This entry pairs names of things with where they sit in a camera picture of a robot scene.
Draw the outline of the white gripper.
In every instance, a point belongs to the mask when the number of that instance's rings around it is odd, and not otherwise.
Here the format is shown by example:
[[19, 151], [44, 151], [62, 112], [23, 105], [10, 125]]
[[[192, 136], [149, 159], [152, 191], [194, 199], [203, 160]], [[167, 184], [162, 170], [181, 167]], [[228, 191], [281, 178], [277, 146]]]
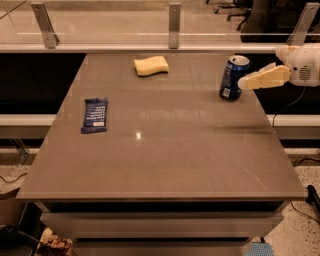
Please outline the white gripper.
[[320, 85], [320, 44], [281, 46], [275, 49], [283, 65], [269, 63], [259, 71], [241, 77], [238, 86], [242, 90], [280, 87], [289, 81], [296, 86]]

